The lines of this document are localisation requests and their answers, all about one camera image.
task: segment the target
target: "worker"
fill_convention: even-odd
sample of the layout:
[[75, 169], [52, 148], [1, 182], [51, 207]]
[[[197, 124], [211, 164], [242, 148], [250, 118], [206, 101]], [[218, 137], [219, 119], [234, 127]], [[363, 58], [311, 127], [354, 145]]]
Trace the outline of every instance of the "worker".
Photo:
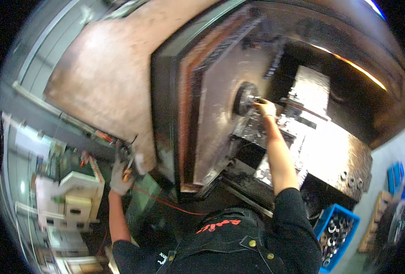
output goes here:
[[109, 192], [112, 254], [124, 273], [318, 273], [320, 247], [298, 189], [288, 147], [277, 128], [276, 107], [254, 103], [267, 134], [267, 153], [274, 188], [271, 230], [253, 210], [229, 208], [209, 214], [194, 233], [172, 247], [138, 247], [131, 237], [121, 197], [131, 182], [122, 182], [124, 163], [114, 166]]

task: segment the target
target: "hand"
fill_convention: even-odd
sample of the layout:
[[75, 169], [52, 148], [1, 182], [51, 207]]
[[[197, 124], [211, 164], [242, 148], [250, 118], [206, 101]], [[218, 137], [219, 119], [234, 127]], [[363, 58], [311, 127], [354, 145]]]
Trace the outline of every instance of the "hand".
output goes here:
[[119, 152], [120, 149], [118, 148], [116, 151], [116, 161], [114, 162], [111, 172], [111, 182], [109, 184], [115, 193], [125, 195], [134, 183], [134, 176], [130, 175], [128, 181], [123, 182], [123, 170], [127, 167], [128, 162], [121, 161]]
[[258, 109], [262, 118], [267, 115], [276, 117], [276, 106], [274, 105], [274, 103], [265, 99], [259, 99], [259, 103], [254, 103], [253, 105], [255, 108]]

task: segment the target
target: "black shirt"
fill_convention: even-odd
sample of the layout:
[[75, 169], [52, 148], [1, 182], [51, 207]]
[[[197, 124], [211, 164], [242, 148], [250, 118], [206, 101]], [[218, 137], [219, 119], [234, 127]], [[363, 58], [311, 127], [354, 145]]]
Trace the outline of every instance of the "black shirt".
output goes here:
[[[224, 232], [234, 224], [223, 226]], [[267, 247], [280, 257], [289, 273], [318, 273], [320, 248], [314, 231], [306, 217], [300, 191], [285, 189], [275, 198], [272, 231], [266, 232]], [[151, 252], [128, 241], [117, 241], [112, 253], [121, 274], [156, 273], [167, 260], [171, 247], [159, 247]], [[258, 253], [202, 252], [174, 261], [167, 273], [259, 273]]]

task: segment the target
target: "blue crate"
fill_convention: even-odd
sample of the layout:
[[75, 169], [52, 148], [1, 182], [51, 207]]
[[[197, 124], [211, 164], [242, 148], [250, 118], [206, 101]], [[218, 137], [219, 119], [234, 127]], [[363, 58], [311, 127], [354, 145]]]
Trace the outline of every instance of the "blue crate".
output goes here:
[[332, 259], [330, 264], [327, 267], [320, 267], [320, 271], [323, 273], [329, 273], [332, 271], [332, 269], [337, 265], [338, 261], [346, 251], [346, 248], [349, 246], [350, 242], [352, 241], [352, 238], [357, 230], [357, 227], [360, 223], [360, 218], [353, 214], [353, 212], [348, 211], [344, 207], [338, 204], [334, 204], [332, 206], [329, 206], [328, 208], [325, 209], [323, 214], [321, 215], [320, 219], [317, 222], [317, 225], [315, 226], [314, 233], [317, 236], [317, 240], [320, 239], [321, 233], [325, 231], [325, 229], [328, 227], [328, 222], [331, 219], [332, 214], [336, 213], [342, 213], [342, 215], [346, 215], [349, 217], [353, 218], [353, 227], [346, 236], [346, 240], [342, 244], [342, 246], [338, 249], [337, 254], [335, 254]]

